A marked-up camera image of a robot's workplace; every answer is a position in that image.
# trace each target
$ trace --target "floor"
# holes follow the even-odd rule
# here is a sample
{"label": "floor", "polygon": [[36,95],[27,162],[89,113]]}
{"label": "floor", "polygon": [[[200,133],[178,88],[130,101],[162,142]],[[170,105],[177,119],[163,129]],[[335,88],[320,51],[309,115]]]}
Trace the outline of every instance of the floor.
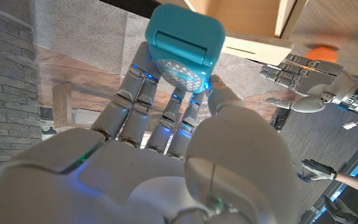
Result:
{"label": "floor", "polygon": [[[117,90],[137,46],[144,41],[148,20],[97,0],[36,2],[36,11],[42,11],[34,24],[35,43],[43,46],[37,47],[40,104],[51,106],[52,87],[64,81],[73,83],[73,107],[103,110],[98,103],[107,103]],[[298,55],[322,45],[337,49],[338,63],[358,75],[358,1],[310,0],[290,40]],[[261,78],[259,70],[260,65],[254,62],[222,54],[214,72],[268,121],[276,107],[263,104],[263,99],[294,100],[296,95]],[[164,81],[159,84],[154,119],[172,90]],[[291,112],[281,135],[290,147],[295,170],[302,170],[302,159],[312,158],[340,168],[358,148],[358,129],[342,127],[351,121],[358,121],[358,115],[340,111],[335,105],[313,114]],[[299,217],[328,185],[329,181],[298,181]]]}
{"label": "floor", "polygon": [[358,1],[310,0],[302,10],[290,41],[294,54],[305,55],[319,46],[336,49],[338,63],[358,75]]}

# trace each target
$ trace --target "robotic hand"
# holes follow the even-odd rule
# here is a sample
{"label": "robotic hand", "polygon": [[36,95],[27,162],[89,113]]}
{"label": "robotic hand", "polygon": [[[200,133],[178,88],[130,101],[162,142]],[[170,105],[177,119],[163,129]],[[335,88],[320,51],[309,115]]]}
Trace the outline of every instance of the robotic hand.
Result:
{"label": "robotic hand", "polygon": [[358,84],[344,67],[332,62],[310,60],[297,55],[277,68],[263,66],[260,75],[302,96],[298,101],[267,98],[266,103],[302,113],[321,111],[326,103],[358,113]]}
{"label": "robotic hand", "polygon": [[341,199],[336,199],[335,204],[325,195],[324,206],[336,223],[358,224],[358,215],[348,208]]}
{"label": "robotic hand", "polygon": [[[184,71],[179,64],[168,67],[181,60],[186,70],[200,74],[213,69],[216,50],[211,55],[203,47],[207,54],[194,55],[199,49],[189,48],[184,56],[193,61],[166,54],[183,47],[182,36],[209,35],[202,28],[210,31],[212,18],[169,4],[155,13],[150,23],[172,21],[172,15],[179,23],[161,26],[170,28],[169,35],[158,30],[156,42],[140,45],[119,90],[90,129],[59,133],[0,167],[0,223],[295,223],[295,176],[283,139],[219,77],[204,84],[179,73]],[[191,29],[197,21],[208,26]],[[157,58],[153,50],[160,53]],[[197,65],[197,55],[209,67]],[[158,57],[165,68],[158,68]],[[168,72],[176,88],[140,149],[158,81]],[[188,81],[186,88],[181,80]],[[197,93],[165,152],[182,99],[194,86]],[[212,117],[195,130],[204,88]]]}
{"label": "robotic hand", "polygon": [[316,174],[316,176],[310,178],[311,180],[334,180],[336,178],[336,171],[332,167],[323,165],[312,159],[303,160],[302,166]]}

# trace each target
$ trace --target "gray brick wall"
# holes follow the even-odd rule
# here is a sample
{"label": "gray brick wall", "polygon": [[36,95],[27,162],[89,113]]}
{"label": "gray brick wall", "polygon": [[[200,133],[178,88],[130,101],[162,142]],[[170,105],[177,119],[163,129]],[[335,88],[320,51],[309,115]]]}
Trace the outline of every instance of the gray brick wall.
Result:
{"label": "gray brick wall", "polygon": [[40,141],[32,34],[0,15],[0,165]]}

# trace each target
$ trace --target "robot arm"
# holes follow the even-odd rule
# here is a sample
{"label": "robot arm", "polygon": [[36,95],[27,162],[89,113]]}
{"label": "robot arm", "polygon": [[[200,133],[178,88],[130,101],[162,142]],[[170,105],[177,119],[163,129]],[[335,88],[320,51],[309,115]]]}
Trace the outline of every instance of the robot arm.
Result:
{"label": "robot arm", "polygon": [[298,101],[266,99],[281,108],[302,113],[314,113],[324,109],[326,103],[358,113],[358,84],[342,66],[325,61],[310,60],[288,55],[289,63],[277,68],[263,66],[260,75],[302,96]]}
{"label": "robot arm", "polygon": [[[165,15],[176,10],[164,7]],[[202,87],[211,118],[195,130],[204,93],[194,93],[169,156],[163,154],[185,96],[179,84],[146,148],[139,149],[164,74],[149,48],[140,45],[91,129],[59,133],[0,167],[0,223],[295,222],[286,144],[217,76]]]}

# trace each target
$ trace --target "orange ball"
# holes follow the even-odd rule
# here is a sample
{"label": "orange ball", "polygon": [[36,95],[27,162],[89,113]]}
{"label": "orange ball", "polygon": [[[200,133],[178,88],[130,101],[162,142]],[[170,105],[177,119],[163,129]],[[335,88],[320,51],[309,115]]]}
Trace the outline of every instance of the orange ball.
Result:
{"label": "orange ball", "polygon": [[324,60],[333,63],[336,63],[336,61],[338,60],[338,55],[335,50],[330,49],[328,47],[318,47],[314,50],[311,50],[309,53],[306,54],[305,57],[312,60]]}

